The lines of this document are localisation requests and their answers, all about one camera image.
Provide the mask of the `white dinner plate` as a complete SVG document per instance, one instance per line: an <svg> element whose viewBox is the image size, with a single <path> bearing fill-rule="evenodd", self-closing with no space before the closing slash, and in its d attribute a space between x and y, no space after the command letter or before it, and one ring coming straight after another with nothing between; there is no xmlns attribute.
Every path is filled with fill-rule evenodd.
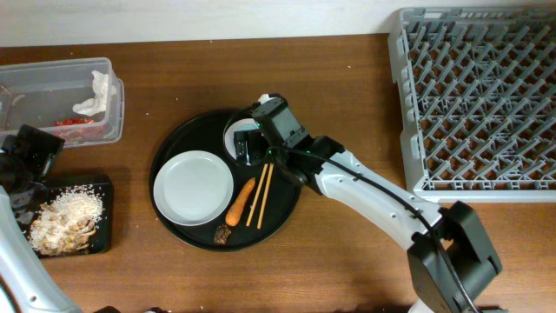
<svg viewBox="0 0 556 313"><path fill-rule="evenodd" d="M230 204L234 178L217 155L186 151L169 159L158 171L153 198L170 222L199 226L217 218Z"/></svg>

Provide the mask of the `red snack wrapper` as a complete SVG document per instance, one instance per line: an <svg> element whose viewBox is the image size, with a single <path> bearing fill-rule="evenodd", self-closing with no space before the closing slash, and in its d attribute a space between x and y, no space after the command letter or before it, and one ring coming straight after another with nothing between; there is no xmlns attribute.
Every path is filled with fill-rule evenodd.
<svg viewBox="0 0 556 313"><path fill-rule="evenodd" d="M75 142L82 140L94 140L103 134L104 127L102 125L94 126L91 118L71 118L61 122L56 122L55 126L61 130L55 130L55 136L63 138L66 142Z"/></svg>

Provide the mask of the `white tissue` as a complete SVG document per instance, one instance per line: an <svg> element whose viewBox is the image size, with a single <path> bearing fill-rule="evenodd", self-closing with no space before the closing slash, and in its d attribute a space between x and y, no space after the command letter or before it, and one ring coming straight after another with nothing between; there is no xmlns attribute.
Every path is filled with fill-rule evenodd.
<svg viewBox="0 0 556 313"><path fill-rule="evenodd" d="M73 105L72 110L79 115L92 117L97 113L105 112L109 97L117 93L114 85L109 85L109 74L103 74L97 70L91 72L93 76L92 90L94 96L82 103Z"/></svg>

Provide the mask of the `rice and shell leftovers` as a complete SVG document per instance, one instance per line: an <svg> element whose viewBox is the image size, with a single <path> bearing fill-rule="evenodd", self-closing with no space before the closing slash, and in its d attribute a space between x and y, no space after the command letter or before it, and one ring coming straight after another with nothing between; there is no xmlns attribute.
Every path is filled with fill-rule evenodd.
<svg viewBox="0 0 556 313"><path fill-rule="evenodd" d="M92 184L62 189L39 206L28 240L41 256L86 253L104 212L103 201Z"/></svg>

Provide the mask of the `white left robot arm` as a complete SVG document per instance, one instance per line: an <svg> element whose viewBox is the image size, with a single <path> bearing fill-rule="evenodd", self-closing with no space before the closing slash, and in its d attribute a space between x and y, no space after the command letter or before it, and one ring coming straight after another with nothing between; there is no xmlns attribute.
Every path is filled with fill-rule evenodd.
<svg viewBox="0 0 556 313"><path fill-rule="evenodd" d="M1 311L79 312L54 283L21 231L14 210L34 211L49 190L41 183L64 140L24 124L1 146Z"/></svg>

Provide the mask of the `white small bowl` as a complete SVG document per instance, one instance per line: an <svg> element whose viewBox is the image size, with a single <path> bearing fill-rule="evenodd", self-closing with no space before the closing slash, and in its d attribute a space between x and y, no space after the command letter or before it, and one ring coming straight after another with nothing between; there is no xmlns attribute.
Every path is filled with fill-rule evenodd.
<svg viewBox="0 0 556 313"><path fill-rule="evenodd" d="M226 127L223 135L224 149L229 158L238 164L252 166L252 147L261 138L259 127L253 118L243 118Z"/></svg>

